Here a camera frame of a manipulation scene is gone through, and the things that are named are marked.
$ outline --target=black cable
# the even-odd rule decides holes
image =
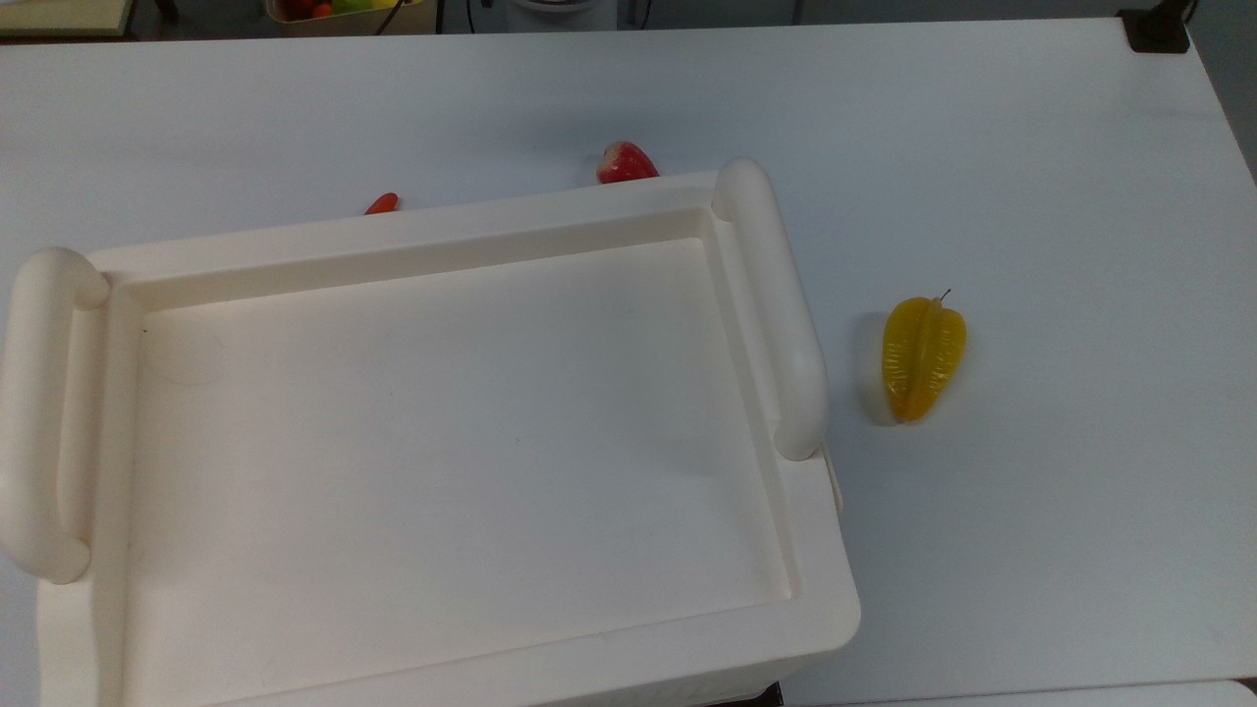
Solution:
[[[385,21],[380,23],[380,28],[376,29],[376,34],[375,34],[376,36],[380,36],[381,34],[383,34],[385,28],[388,26],[388,23],[392,21],[393,16],[397,14],[397,10],[401,10],[401,4],[405,3],[405,1],[406,0],[397,0],[397,3],[393,4],[393,9],[388,10],[388,16],[385,18]]]
[[[388,23],[392,21],[393,15],[396,15],[397,10],[401,10],[401,6],[405,5],[406,3],[410,3],[410,0],[397,0],[397,4],[393,5],[393,9],[388,10],[388,16],[385,18],[385,21],[380,23],[380,29],[376,30],[375,36],[380,36],[381,34],[385,33],[385,28],[387,28]],[[442,29],[444,24],[445,24],[445,0],[436,0],[436,29],[435,29],[436,34],[444,34],[445,31]]]

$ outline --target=tray handle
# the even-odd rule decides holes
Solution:
[[[786,225],[764,169],[747,157],[722,167],[711,210],[720,220],[735,225],[768,342],[781,409],[773,445],[787,459],[807,459],[825,439],[830,419],[828,377],[803,283],[786,239]]]
[[[87,258],[45,248],[18,272],[0,375],[0,546],[53,584],[87,570],[87,545],[57,511],[57,465],[74,309],[96,309],[109,283]]]

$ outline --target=plastic vegetable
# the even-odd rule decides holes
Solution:
[[[388,194],[385,194],[380,199],[376,199],[376,203],[367,208],[367,213],[365,215],[370,216],[371,214],[387,214],[388,211],[396,211],[396,210],[397,210],[397,195],[390,191]]]
[[[964,317],[944,308],[943,297],[905,299],[886,320],[881,380],[891,411],[905,423],[930,411],[964,356]]]
[[[641,147],[632,142],[612,142],[602,151],[597,176],[598,184],[611,184],[659,176],[659,170]]]

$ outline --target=fruit basket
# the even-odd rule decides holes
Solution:
[[[749,160],[47,249],[4,356],[45,707],[694,706],[859,623]]]
[[[298,4],[300,13],[294,13]],[[361,3],[368,8],[312,16],[314,0],[266,0],[266,14],[279,28],[280,36],[366,36],[375,34],[392,10],[392,3],[376,0]],[[392,20],[386,34],[435,34],[436,0],[406,0]]]

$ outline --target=yellow fruit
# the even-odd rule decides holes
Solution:
[[[944,308],[943,297],[905,299],[886,320],[881,380],[891,411],[905,423],[930,411],[964,356],[964,317]]]

